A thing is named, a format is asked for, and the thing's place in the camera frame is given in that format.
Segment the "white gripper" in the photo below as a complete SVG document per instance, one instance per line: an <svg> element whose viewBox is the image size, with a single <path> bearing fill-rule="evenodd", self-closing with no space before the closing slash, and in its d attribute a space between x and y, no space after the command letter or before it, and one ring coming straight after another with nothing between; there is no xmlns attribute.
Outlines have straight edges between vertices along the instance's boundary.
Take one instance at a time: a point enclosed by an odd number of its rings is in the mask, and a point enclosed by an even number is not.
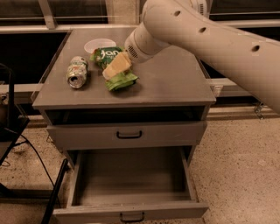
<svg viewBox="0 0 280 224"><path fill-rule="evenodd" d="M117 74L129 70L131 61L144 63L169 46L169 44L153 38L141 23L125 40L126 52L119 52L102 72L102 75L106 80L110 80Z"/></svg>

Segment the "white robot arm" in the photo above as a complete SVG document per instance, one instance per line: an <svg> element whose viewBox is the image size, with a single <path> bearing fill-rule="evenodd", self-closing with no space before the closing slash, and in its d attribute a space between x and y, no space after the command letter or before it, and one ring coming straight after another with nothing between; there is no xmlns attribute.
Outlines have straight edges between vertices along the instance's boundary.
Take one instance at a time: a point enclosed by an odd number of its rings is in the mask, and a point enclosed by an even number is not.
<svg viewBox="0 0 280 224"><path fill-rule="evenodd" d="M216 23L188 0L147 0L142 23L124 49L135 63L168 46L194 54L272 110L280 113L280 43Z"/></svg>

